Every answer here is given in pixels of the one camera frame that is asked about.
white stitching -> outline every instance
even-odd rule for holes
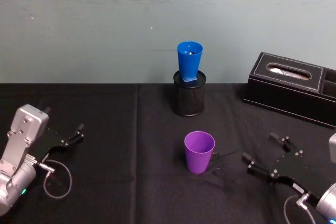
[[[333,101],[333,100],[330,100],[330,99],[327,99],[327,98],[323,98],[323,97],[318,97],[317,95],[304,93],[304,92],[302,92],[302,91],[298,91],[298,90],[295,90],[295,89],[286,88],[286,87],[279,86],[279,85],[276,85],[276,84],[273,84],[273,83],[269,83],[269,82],[266,82],[266,81],[260,81],[260,82],[263,82],[263,83],[266,83],[266,84],[270,84],[270,85],[273,85],[273,86],[277,86],[277,87],[281,87],[281,88],[284,88],[284,89],[289,89],[289,90],[292,90],[292,91],[295,91],[295,92],[299,92],[299,93],[302,93],[302,94],[311,95],[312,97],[317,97],[317,98],[320,98],[320,99],[324,99],[324,100],[327,100],[327,101],[335,102],[335,103],[336,103],[336,101]]]
[[[283,66],[283,67],[285,67],[285,68],[288,68],[288,70],[297,70],[298,72],[301,72],[301,74],[306,74],[306,75],[308,75],[309,76],[309,79],[300,79],[300,78],[298,78],[298,77],[292,77],[292,78],[296,78],[296,79],[300,79],[300,80],[304,80],[304,81],[308,81],[308,80],[310,80],[311,79],[311,73],[310,72],[308,72],[308,71],[306,71],[306,70],[303,70],[303,69],[300,69],[300,68],[295,68],[295,67],[290,67],[290,66],[286,66],[286,65],[283,65],[283,64],[279,64],[279,63],[276,63],[276,62],[270,62],[269,64],[267,64],[266,65],[266,68],[267,68],[267,70],[269,70],[268,69],[268,65],[270,65],[270,64],[273,64],[274,66]]]
[[[335,125],[332,125],[332,124],[329,124],[329,123],[324,123],[324,122],[315,120],[315,119],[313,119],[313,118],[308,118],[308,117],[303,116],[303,115],[295,114],[295,113],[289,112],[289,111],[287,111],[287,110],[278,109],[278,108],[276,108],[276,107],[268,106],[268,105],[265,105],[265,104],[263,104],[263,103],[259,103],[259,102],[251,101],[251,100],[248,100],[248,99],[245,99],[245,101],[248,101],[248,102],[251,102],[251,103],[257,103],[257,104],[260,104],[260,105],[262,105],[262,106],[266,106],[266,107],[273,108],[273,109],[275,109],[275,110],[284,111],[284,112],[287,112],[287,113],[289,113],[289,114],[297,115],[297,116],[299,116],[299,117],[301,117],[301,118],[306,118],[306,119],[309,119],[309,120],[312,120],[312,121],[315,121],[315,122],[319,122],[319,123],[321,123],[321,124],[329,125],[329,126],[335,128]]]
[[[283,59],[283,60],[289,60],[289,59],[284,59],[284,58],[282,58],[282,57],[278,57],[278,56],[275,56],[275,55],[270,55],[270,54],[263,53],[262,56],[260,57],[260,60],[259,60],[259,62],[258,62],[257,67],[255,68],[255,70],[254,70],[254,72],[253,72],[254,74],[256,74],[256,75],[258,75],[258,76],[263,76],[263,77],[267,77],[267,78],[270,78],[270,79],[274,79],[274,80],[278,80],[278,81],[286,82],[286,83],[289,83],[289,84],[297,85],[297,86],[300,86],[300,87],[303,87],[303,88],[306,88],[306,89],[312,89],[312,90],[319,91],[319,89],[320,89],[320,82],[321,82],[321,78],[322,78],[323,68],[321,68],[321,67],[319,67],[319,66],[311,65],[311,64],[308,64],[308,63],[304,63],[304,62],[296,61],[296,60],[289,60],[289,61],[293,61],[293,62],[296,62],[296,63],[300,63],[300,64],[304,64],[304,65],[308,65],[308,66],[311,66],[311,67],[316,67],[316,68],[320,68],[320,69],[321,69],[321,75],[320,75],[320,80],[319,80],[318,87],[317,87],[317,89],[314,89],[314,88],[311,88],[311,87],[308,87],[308,86],[303,86],[303,85],[300,85],[300,84],[296,84],[296,83],[292,83],[292,82],[289,82],[289,81],[284,81],[284,80],[281,80],[281,79],[277,79],[277,78],[273,78],[273,77],[269,77],[269,76],[264,76],[263,74],[256,73],[256,70],[258,69],[259,64],[260,64],[260,62],[261,62],[261,59],[263,58],[264,55],[273,56],[273,57],[275,57],[275,58],[279,58],[279,59]]]

purple cup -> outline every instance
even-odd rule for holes
[[[190,172],[203,173],[215,148],[214,138],[204,131],[193,131],[185,137],[184,146]]]

black tissue box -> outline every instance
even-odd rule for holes
[[[336,71],[262,52],[244,101],[335,128]]]

cable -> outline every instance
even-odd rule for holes
[[[48,192],[48,190],[47,190],[47,188],[46,188],[46,183],[47,183],[47,179],[48,179],[48,177],[49,177],[49,175],[50,175],[50,172],[48,172],[46,178],[45,178],[44,181],[43,181],[43,189],[44,189],[44,191],[46,192],[46,194],[47,194],[49,197],[54,198],[54,199],[63,199],[65,196],[67,196],[67,195],[70,193],[71,188],[72,188],[72,176],[71,176],[71,172],[70,172],[70,170],[65,166],[65,164],[63,164],[63,163],[61,163],[61,162],[59,162],[59,161],[52,160],[52,159],[47,159],[47,160],[45,160],[45,162],[46,162],[46,161],[49,161],[49,162],[52,162],[52,163],[56,163],[56,164],[59,164],[59,165],[63,166],[63,167],[65,168],[65,170],[67,170],[67,172],[68,172],[68,174],[69,174],[69,179],[70,179],[69,189],[68,189],[68,191],[67,191],[65,194],[63,194],[62,196],[54,196],[54,195],[51,195],[51,194]]]
[[[286,220],[286,223],[287,223],[287,224],[291,224],[290,221],[289,221],[289,219],[288,219],[288,217],[287,217],[287,213],[286,213],[286,206],[287,206],[287,203],[288,203],[288,201],[289,201],[290,199],[297,198],[297,197],[298,197],[297,195],[292,195],[292,196],[288,197],[288,198],[286,199],[285,203],[284,203],[284,213],[283,213],[283,215],[284,215],[284,217],[285,217],[285,220]],[[313,217],[313,215],[311,214],[311,212],[309,211],[309,209],[308,209],[308,208],[303,208],[303,207],[302,207],[302,209],[305,210],[305,211],[307,212],[309,218],[311,219],[311,222],[312,222],[313,224],[316,224],[316,222],[315,222],[315,220],[314,220],[314,217]]]

table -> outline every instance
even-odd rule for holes
[[[204,112],[184,118],[170,109],[170,84],[1,84],[0,150],[26,103],[51,107],[48,126],[64,134],[84,123],[85,140],[53,157],[74,179],[65,199],[45,195],[41,170],[0,223],[285,223],[283,203],[295,193],[247,174],[242,151],[270,166],[282,150],[268,134],[289,135],[336,181],[328,147],[333,131],[243,103],[245,86],[207,84]],[[184,136],[195,130],[209,132],[222,157],[202,175],[191,174],[184,160]],[[308,223],[294,204],[292,223]]]

